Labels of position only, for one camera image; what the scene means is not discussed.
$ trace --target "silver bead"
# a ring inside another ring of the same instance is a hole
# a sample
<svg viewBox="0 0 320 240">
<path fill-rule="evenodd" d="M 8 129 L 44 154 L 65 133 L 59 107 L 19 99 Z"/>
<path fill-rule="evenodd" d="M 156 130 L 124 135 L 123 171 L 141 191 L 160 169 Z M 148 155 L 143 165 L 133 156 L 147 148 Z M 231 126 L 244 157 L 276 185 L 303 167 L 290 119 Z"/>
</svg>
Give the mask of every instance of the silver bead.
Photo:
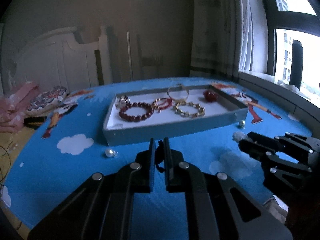
<svg viewBox="0 0 320 240">
<path fill-rule="evenodd" d="M 107 157 L 110 157 L 110 158 L 118 156 L 118 152 L 113 150 L 113 149 L 111 149 L 111 148 L 107 148 L 105 150 L 105 154 L 106 154 Z"/>
<path fill-rule="evenodd" d="M 277 172 L 277 169 L 276 169 L 276 168 L 271 168 L 271 169 L 270 169 L 270 172 L 271 172 L 271 173 L 276 173 L 276 172 Z"/>
<path fill-rule="evenodd" d="M 239 122 L 239 127 L 240 127 L 241 129 L 244 129 L 244 127 L 245 127 L 245 121 L 244 121 L 244 120 L 241 120 L 241 121 Z"/>
</svg>

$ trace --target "gold bangle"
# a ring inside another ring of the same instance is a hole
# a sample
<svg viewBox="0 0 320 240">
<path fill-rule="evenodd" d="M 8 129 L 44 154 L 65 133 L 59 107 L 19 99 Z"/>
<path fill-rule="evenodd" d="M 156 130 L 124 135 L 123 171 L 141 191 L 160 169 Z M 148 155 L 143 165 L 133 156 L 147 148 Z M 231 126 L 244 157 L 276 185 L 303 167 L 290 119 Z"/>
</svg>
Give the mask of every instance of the gold bangle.
<svg viewBox="0 0 320 240">
<path fill-rule="evenodd" d="M 182 85 L 182 84 L 179 84 L 179 87 L 182 88 L 183 90 L 185 90 L 185 91 L 187 92 L 188 95 L 187 95 L 186 98 L 180 98 L 180 99 L 172 98 L 172 97 L 170 96 L 170 94 L 169 94 L 169 91 L 170 91 L 171 87 L 168 88 L 167 95 L 168 95 L 168 97 L 169 97 L 172 101 L 174 101 L 174 102 L 176 102 L 176 103 L 186 102 L 187 99 L 188 99 L 188 97 L 189 97 L 189 90 L 188 90 L 184 85 Z"/>
<path fill-rule="evenodd" d="M 198 113 L 190 114 L 189 112 L 182 111 L 179 106 L 192 106 L 198 110 Z M 180 102 L 176 103 L 176 105 L 173 107 L 173 109 L 176 111 L 177 114 L 180 114 L 184 117 L 198 117 L 203 116 L 205 114 L 204 107 L 202 107 L 200 104 L 194 104 L 193 102 Z"/>
</svg>

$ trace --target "white cloud print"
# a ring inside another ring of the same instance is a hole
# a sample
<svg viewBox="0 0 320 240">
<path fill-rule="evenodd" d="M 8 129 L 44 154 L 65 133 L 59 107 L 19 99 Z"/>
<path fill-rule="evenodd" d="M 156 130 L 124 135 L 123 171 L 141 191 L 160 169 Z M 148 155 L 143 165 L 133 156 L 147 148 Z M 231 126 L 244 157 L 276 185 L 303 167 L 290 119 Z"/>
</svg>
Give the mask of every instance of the white cloud print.
<svg viewBox="0 0 320 240">
<path fill-rule="evenodd" d="M 72 155 L 79 155 L 84 149 L 89 148 L 93 144 L 92 138 L 87 138 L 84 134 L 76 134 L 72 137 L 62 138 L 57 148 L 61 153 L 70 153 Z"/>
<path fill-rule="evenodd" d="M 209 171 L 215 175 L 218 172 L 225 172 L 232 179 L 238 181 L 253 174 L 253 169 L 259 162 L 250 158 L 248 154 L 234 154 L 232 151 L 223 153 L 219 160 L 210 163 Z"/>
<path fill-rule="evenodd" d="M 8 188 L 4 186 L 0 192 L 1 200 L 4 202 L 4 204 L 10 208 L 11 206 L 11 198 L 8 194 Z"/>
</svg>

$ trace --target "gold chain bracelet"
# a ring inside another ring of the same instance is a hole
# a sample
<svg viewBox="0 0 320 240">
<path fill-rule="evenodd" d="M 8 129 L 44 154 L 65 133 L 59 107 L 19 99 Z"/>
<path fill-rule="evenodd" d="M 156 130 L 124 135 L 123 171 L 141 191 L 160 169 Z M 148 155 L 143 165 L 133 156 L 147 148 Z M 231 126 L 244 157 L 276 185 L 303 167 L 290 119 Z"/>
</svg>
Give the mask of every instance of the gold chain bracelet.
<svg viewBox="0 0 320 240">
<path fill-rule="evenodd" d="M 182 111 L 179 106 L 192 106 L 198 110 L 198 113 L 190 114 L 187 111 Z M 204 107 L 202 107 L 200 104 L 194 104 L 193 102 L 179 102 L 176 103 L 175 106 L 173 106 L 173 109 L 177 114 L 183 115 L 184 117 L 198 117 L 203 116 L 205 114 Z"/>
</svg>

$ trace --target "small jewelry piece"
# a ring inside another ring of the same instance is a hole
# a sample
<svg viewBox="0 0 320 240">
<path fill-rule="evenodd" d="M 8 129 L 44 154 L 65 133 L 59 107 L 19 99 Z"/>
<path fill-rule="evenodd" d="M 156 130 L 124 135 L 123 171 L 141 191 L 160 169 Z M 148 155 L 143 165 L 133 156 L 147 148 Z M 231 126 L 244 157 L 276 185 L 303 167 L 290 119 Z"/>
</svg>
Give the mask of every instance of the small jewelry piece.
<svg viewBox="0 0 320 240">
<path fill-rule="evenodd" d="M 124 95 L 121 98 L 118 99 L 117 103 L 116 103 L 116 108 L 122 108 L 126 105 L 130 104 L 130 99 Z"/>
<path fill-rule="evenodd" d="M 241 128 L 241 129 L 244 129 L 244 127 L 245 127 L 245 121 L 244 120 L 241 120 L 240 122 L 239 122 L 239 128 Z"/>
<path fill-rule="evenodd" d="M 180 98 L 180 99 L 174 99 L 174 98 L 172 98 L 172 97 L 170 96 L 170 94 L 169 94 L 169 91 L 170 91 L 171 87 L 168 88 L 167 95 L 168 95 L 168 97 L 169 97 L 171 100 L 175 101 L 176 103 L 186 102 L 187 99 L 188 99 L 188 97 L 189 97 L 189 90 L 188 90 L 184 85 L 182 85 L 182 84 L 179 84 L 179 87 L 182 88 L 183 90 L 185 90 L 185 91 L 187 92 L 188 95 L 187 95 L 186 98 Z"/>
<path fill-rule="evenodd" d="M 179 108 L 179 106 L 192 106 L 198 110 L 198 113 L 190 114 L 189 112 L 182 111 Z M 184 117 L 198 117 L 198 116 L 203 116 L 205 114 L 204 107 L 202 107 L 200 104 L 194 104 L 193 102 L 176 103 L 173 109 L 176 111 L 177 114 L 180 114 Z"/>
<path fill-rule="evenodd" d="M 132 107 L 142 107 L 144 109 L 146 109 L 146 113 L 143 115 L 138 115 L 138 116 L 133 116 L 133 115 L 127 115 L 125 113 L 125 111 L 127 111 L 129 108 Z M 152 116 L 153 114 L 153 106 L 147 103 L 142 103 L 142 102 L 138 102 L 138 103 L 132 103 L 132 104 L 127 104 L 126 106 L 123 106 L 119 112 L 119 116 L 122 119 L 125 119 L 129 122 L 139 122 L 139 121 L 143 121 L 146 120 L 147 118 L 149 118 L 150 116 Z"/>
<path fill-rule="evenodd" d="M 207 100 L 208 102 L 215 102 L 218 99 L 217 93 L 213 92 L 210 89 L 206 90 L 203 93 L 203 95 L 204 95 L 205 100 Z"/>
<path fill-rule="evenodd" d="M 155 101 L 153 101 L 152 103 L 153 109 L 157 109 L 158 112 L 160 113 L 161 110 L 167 109 L 168 107 L 172 106 L 172 99 L 170 98 L 158 98 Z"/>
<path fill-rule="evenodd" d="M 111 148 L 107 148 L 104 153 L 106 154 L 107 157 L 117 157 L 118 156 L 118 152 L 111 149 Z"/>
</svg>

